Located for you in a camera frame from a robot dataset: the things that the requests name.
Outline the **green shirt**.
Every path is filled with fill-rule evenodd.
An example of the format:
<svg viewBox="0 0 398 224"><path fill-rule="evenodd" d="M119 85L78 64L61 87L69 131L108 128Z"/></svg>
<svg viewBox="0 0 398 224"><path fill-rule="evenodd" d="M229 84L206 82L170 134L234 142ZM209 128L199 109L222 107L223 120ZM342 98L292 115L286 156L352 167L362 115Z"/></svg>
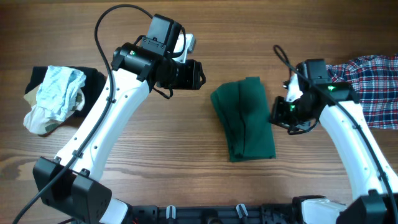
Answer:
<svg viewBox="0 0 398 224"><path fill-rule="evenodd" d="M266 91L259 77L224 83L211 94L231 162L275 159Z"/></svg>

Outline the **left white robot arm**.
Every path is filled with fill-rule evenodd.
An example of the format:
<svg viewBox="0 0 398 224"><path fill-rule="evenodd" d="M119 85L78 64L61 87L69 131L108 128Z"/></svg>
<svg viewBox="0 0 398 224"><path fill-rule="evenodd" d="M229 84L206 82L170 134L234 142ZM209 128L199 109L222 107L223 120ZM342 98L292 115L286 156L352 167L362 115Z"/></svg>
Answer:
<svg viewBox="0 0 398 224"><path fill-rule="evenodd" d="M154 86L197 90L205 83L201 63L187 59L192 35L180 37L171 51L144 39L114 52L112 74L74 137L52 159L35 163L33 175L41 201L77 223L129 223L131 206L100 183L104 167L126 123Z"/></svg>

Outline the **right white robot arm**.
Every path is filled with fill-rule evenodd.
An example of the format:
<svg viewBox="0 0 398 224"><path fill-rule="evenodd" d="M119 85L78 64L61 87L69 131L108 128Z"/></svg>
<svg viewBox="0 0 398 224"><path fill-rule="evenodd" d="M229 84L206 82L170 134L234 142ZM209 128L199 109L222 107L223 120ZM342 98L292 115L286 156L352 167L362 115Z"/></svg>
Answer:
<svg viewBox="0 0 398 224"><path fill-rule="evenodd" d="M301 134L318 121L332 139L349 178L349 205L327 198L298 203L302 223L397 223L397 174L370 132L358 97L349 83L326 83L301 89L286 81L270 122Z"/></svg>

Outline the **black folded garment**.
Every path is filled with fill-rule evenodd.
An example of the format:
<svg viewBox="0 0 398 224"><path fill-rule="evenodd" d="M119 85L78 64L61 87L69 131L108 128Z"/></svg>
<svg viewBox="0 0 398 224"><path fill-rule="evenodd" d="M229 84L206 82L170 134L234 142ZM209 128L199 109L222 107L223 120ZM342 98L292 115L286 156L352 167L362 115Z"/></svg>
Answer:
<svg viewBox="0 0 398 224"><path fill-rule="evenodd" d="M85 85L82 87L83 94L85 96L85 105L81 112L74 112L73 117L84 118L88 115L96 100L100 96L104 85L106 83L106 77L95 68L90 67L72 67L74 69L82 71L86 75ZM30 82L25 88L25 94L33 90L36 86L39 86L45 77L47 67L33 67Z"/></svg>

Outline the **red blue plaid shirt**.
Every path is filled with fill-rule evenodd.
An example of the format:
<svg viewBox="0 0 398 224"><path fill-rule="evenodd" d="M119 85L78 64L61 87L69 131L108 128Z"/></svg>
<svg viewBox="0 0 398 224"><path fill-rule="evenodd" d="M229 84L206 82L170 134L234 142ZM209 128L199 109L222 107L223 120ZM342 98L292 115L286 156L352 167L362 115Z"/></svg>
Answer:
<svg viewBox="0 0 398 224"><path fill-rule="evenodd" d="M367 55L327 65L333 82L349 82L370 128L397 129L397 54Z"/></svg>

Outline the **white blue checked cloth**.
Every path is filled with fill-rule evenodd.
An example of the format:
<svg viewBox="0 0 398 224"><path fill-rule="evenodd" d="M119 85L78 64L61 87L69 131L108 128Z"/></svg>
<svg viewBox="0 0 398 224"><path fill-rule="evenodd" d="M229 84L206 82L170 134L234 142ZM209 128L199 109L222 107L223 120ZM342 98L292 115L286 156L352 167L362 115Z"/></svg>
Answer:
<svg viewBox="0 0 398 224"><path fill-rule="evenodd" d="M36 94L37 106L44 109L45 118L65 121L85 80L86 75L75 68L48 66Z"/></svg>

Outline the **beige cloth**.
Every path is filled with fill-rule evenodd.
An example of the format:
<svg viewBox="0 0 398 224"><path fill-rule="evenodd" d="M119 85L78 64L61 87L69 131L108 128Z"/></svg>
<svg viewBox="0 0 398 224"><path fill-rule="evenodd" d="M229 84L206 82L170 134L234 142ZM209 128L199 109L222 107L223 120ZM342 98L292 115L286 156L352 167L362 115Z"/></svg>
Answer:
<svg viewBox="0 0 398 224"><path fill-rule="evenodd" d="M81 112L85 105L85 96L82 89L79 89L76 95L76 103L66 114L66 118L63 121L51 119L46 117L47 110L37 106L36 95L38 90L39 86L36 86L33 90L24 95L24 99L31 106L31 111L25 115L23 125L33 134L46 135L51 133L74 112Z"/></svg>

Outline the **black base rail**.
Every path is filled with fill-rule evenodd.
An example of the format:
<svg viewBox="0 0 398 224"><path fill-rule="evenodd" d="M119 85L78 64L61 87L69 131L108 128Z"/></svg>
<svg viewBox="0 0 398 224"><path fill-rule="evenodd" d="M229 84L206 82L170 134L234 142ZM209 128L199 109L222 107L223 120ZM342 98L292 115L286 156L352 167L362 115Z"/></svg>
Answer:
<svg viewBox="0 0 398 224"><path fill-rule="evenodd" d="M249 206L167 207L132 206L123 223L129 224L283 224L298 223L288 203Z"/></svg>

